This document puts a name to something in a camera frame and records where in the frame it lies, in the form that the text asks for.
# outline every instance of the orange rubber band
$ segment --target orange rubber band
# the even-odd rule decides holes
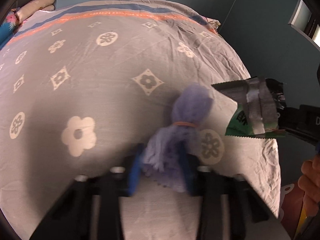
[[[188,127],[193,127],[193,128],[197,128],[198,127],[196,124],[191,123],[191,122],[175,122],[175,123],[173,123],[173,125],[188,126]]]

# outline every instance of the human hand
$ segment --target human hand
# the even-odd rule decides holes
[[[298,186],[305,192],[303,204],[307,216],[314,217],[320,202],[320,155],[316,155],[312,161],[305,161],[301,171],[303,175],[298,180]]]

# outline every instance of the blue stripe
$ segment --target blue stripe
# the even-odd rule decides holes
[[[16,36],[19,36],[20,34],[23,34],[29,30],[35,29],[37,27],[42,26],[43,24],[47,23],[47,22],[51,22],[53,20],[59,19],[60,17],[62,17],[65,14],[72,14],[72,13],[82,13],[82,12],[87,12],[87,11],[94,11],[94,10],[101,10],[101,9],[129,9],[129,10],[135,10],[135,11],[147,11],[147,12],[151,12],[151,13],[178,13],[176,11],[172,11],[170,9],[167,8],[153,8],[150,6],[146,6],[146,5],[140,5],[140,4],[135,4],[135,3],[131,3],[131,4],[103,4],[103,5],[91,5],[91,6],[75,6],[72,7],[68,10],[65,10],[41,23],[36,23],[34,24],[32,27],[18,32]],[[200,16],[200,15],[194,15],[191,17],[188,17],[191,20],[196,21],[197,23],[201,24],[201,25],[207,25],[208,23]]]

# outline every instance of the blue-gray wall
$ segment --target blue-gray wall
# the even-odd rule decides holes
[[[240,55],[252,76],[285,83],[287,105],[320,106],[316,71],[320,52],[287,23],[298,0],[236,0],[220,34]],[[283,184],[299,178],[314,148],[287,136],[278,140]]]
[[[61,8],[89,0],[56,0]],[[171,0],[223,23],[220,34],[237,51],[252,76],[285,83],[289,106],[320,106],[316,70],[320,52],[287,23],[298,0]],[[313,147],[287,136],[279,142],[283,184],[297,180]]]

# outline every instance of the bed sheet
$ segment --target bed sheet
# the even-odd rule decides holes
[[[72,178],[104,173],[169,125],[192,82],[214,99],[194,154],[244,174],[278,214],[276,141],[224,136],[237,105],[210,86],[250,75],[192,9],[130,0],[38,11],[0,51],[0,69],[0,207],[22,240]],[[199,201],[142,178],[121,199],[126,239],[194,239]]]

